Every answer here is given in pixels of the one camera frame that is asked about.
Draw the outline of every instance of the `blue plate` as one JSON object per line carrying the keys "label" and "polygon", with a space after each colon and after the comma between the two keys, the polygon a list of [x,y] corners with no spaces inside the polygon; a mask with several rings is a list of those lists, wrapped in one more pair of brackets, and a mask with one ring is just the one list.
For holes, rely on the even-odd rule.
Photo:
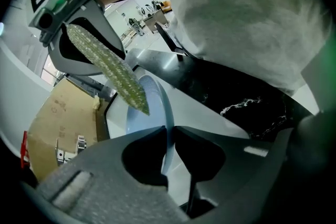
{"label": "blue plate", "polygon": [[171,139],[171,132],[174,127],[172,108],[168,96],[159,82],[148,75],[142,76],[139,81],[146,93],[150,115],[147,116],[129,106],[126,120],[126,134],[153,127],[166,126],[167,152],[162,168],[162,174],[166,174],[174,154]]}

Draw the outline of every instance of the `person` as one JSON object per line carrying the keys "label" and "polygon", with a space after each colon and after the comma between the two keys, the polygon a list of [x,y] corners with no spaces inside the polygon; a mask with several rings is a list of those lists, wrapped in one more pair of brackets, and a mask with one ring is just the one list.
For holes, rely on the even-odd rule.
{"label": "person", "polygon": [[[102,0],[109,4],[117,0]],[[293,94],[332,30],[321,0],[171,0],[172,30],[194,56]],[[218,79],[225,80],[225,74]]]}
{"label": "person", "polygon": [[125,13],[122,13],[121,16],[124,18],[124,21],[127,23],[127,25],[132,27],[139,36],[143,36],[145,34],[140,25],[134,21],[135,19],[128,19]]}

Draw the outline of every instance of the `countertop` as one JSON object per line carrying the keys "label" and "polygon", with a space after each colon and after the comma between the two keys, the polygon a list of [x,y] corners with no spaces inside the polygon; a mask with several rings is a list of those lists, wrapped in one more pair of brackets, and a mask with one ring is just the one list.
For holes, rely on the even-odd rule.
{"label": "countertop", "polygon": [[272,142],[280,130],[311,114],[269,84],[216,63],[141,49],[129,51],[125,60],[237,124],[254,140]]}

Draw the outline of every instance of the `cardboard box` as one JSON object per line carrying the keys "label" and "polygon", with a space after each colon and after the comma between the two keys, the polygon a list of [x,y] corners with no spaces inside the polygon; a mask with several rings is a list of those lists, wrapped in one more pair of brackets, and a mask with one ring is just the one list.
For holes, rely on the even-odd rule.
{"label": "cardboard box", "polygon": [[78,135],[85,137],[87,147],[97,142],[94,98],[72,84],[61,80],[37,113],[28,131],[31,167],[40,182],[57,169],[55,146],[75,153]]}

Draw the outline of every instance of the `green blurred object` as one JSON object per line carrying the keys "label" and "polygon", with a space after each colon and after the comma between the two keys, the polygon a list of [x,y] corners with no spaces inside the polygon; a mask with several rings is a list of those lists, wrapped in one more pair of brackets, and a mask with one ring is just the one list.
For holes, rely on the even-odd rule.
{"label": "green blurred object", "polygon": [[83,27],[67,25],[67,33],[74,46],[113,82],[123,100],[149,115],[146,94],[132,69]]}

